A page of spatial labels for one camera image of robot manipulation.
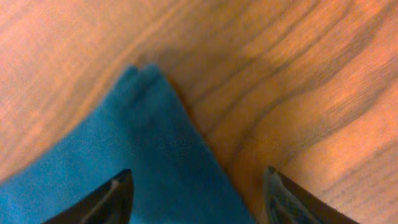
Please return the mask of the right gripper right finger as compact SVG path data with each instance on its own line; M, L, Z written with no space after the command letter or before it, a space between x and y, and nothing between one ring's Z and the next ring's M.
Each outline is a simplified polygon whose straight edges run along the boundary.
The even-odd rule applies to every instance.
M358 224L321 201L272 166L263 176L264 201L270 223Z

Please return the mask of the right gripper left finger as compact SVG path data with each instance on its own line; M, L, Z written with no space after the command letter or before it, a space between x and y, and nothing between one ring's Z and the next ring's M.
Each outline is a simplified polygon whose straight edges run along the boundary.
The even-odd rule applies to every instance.
M134 198L132 171L124 169L45 224L128 224Z

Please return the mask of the blue polo shirt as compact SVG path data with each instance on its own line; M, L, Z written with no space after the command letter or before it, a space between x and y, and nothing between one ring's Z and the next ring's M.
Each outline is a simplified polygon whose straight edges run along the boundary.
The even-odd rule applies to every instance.
M129 67L65 138L1 184L2 223L41 223L130 169L132 223L253 223L156 66Z

